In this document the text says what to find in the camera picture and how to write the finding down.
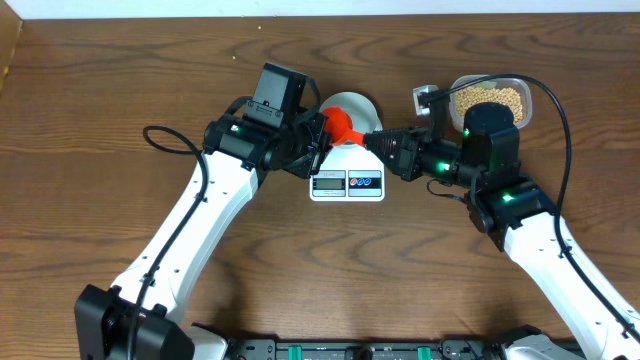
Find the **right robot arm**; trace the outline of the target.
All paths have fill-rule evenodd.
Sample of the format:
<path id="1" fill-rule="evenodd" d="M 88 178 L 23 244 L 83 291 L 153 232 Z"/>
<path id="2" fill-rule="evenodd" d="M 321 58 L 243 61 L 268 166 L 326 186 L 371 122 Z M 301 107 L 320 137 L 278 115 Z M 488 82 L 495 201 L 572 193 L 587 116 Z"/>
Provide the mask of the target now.
<path id="1" fill-rule="evenodd" d="M 476 229 L 541 289 L 589 359 L 636 359 L 639 315 L 580 248 L 561 205 L 521 170 L 511 110 L 472 106 L 461 144 L 435 127 L 378 131 L 364 146 L 405 181 L 423 175 L 460 186 Z"/>

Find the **red plastic measuring scoop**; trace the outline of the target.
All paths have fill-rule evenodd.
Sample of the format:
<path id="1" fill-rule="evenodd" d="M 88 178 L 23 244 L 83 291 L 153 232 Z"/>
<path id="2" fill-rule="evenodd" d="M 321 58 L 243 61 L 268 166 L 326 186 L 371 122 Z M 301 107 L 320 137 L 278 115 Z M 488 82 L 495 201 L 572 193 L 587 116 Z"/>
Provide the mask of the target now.
<path id="1" fill-rule="evenodd" d="M 356 144 L 364 146 L 364 134 L 353 129 L 353 121 L 348 113 L 339 106 L 331 106 L 322 111 L 327 117 L 324 129 L 331 135 L 331 145 Z"/>

